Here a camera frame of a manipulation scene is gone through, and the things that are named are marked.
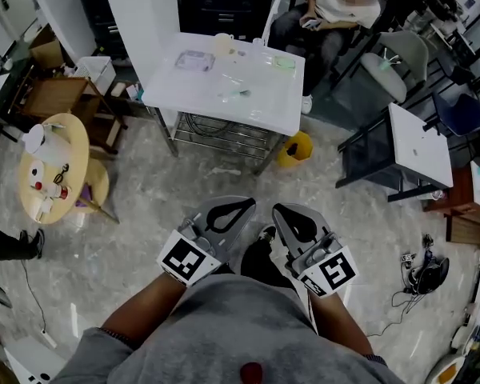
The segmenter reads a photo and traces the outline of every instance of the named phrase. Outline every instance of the cardboard box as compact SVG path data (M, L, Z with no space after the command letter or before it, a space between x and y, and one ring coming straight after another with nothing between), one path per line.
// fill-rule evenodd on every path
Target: cardboard box
M44 70L60 67L64 63L60 42L50 25L46 25L30 44L30 54Z

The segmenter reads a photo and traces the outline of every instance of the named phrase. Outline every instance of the hand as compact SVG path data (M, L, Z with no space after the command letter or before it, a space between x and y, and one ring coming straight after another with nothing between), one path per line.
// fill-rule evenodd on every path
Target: hand
M310 30L311 31L323 31L323 30L328 30L328 29L331 29L331 28L332 28L331 24L329 22L326 22L325 20L323 20L317 26L315 26L313 28L310 28Z
M316 19L316 18L318 18L318 17L317 17L317 15L314 11L308 11L306 14L304 14L301 17L301 19L298 22L300 23L300 25L302 27L302 26L304 26L304 24L306 24L306 22L308 20L313 20L313 19Z

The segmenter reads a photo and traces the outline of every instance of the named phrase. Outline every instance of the knee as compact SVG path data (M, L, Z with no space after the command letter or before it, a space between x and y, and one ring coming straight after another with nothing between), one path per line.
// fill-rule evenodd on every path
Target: knee
M322 60L325 64L330 65L339 56L340 51L343 48L344 38L340 33L338 35L331 36L322 45Z
M280 36L287 32L287 24L283 17L277 18L270 26L270 35Z

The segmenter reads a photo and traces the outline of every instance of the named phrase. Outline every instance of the white table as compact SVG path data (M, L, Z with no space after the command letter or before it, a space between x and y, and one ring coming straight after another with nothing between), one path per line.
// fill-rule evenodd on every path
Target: white table
M195 50L214 53L213 36L176 33L166 46L162 64L145 87L142 101L156 117L174 156L178 155L160 108L235 122L279 135L276 145L258 168L260 173L288 136L298 132L304 80L304 58L256 48L234 41L234 52L216 57L207 72L174 66L180 53ZM274 58L293 60L294 68L274 65ZM240 95L239 91L249 91Z
M338 147L343 152L346 177L336 182L336 187L348 185L359 179L381 183L380 177L393 176L398 180L394 187L398 191L388 197L388 202L428 194L434 190L451 188L454 180L451 171L450 153L446 137L436 130L424 131L426 123L396 104L389 110ZM366 160L355 172L349 172L350 154L359 152ZM384 146L387 153L377 155L377 149ZM418 186L411 190L403 189L403 174L418 178Z
M430 24L430 27L432 28L432 30L436 33L436 35L441 39L441 41L444 43L444 45L446 46L446 48L450 51L452 51L452 46L448 43L448 41L446 40L446 37L445 35L442 33L442 31L440 31L439 27L437 27L435 24L431 23Z

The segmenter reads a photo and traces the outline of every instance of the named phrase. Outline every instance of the person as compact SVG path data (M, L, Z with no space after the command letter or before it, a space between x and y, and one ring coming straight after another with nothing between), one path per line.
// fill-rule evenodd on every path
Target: person
M40 258L45 235L38 230L29 242L26 230L22 230L19 240L0 231L0 260L28 260Z
M310 294L315 333L270 260L275 234L274 225L262 230L242 275L223 265L188 290L168 274L156 278L84 332L52 384L402 383L336 294Z
M313 105L311 93L329 71L344 44L352 39L358 25L371 28L380 14L378 0L307 0L272 23L268 46L286 51L296 38L303 38L313 48L307 55L302 90L302 112ZM321 22L310 30L303 29L311 19Z
M386 8L374 29L377 32L388 31L394 22L403 26L413 11L424 11L427 5L443 21L452 20L452 16L458 11L455 0L387 0Z

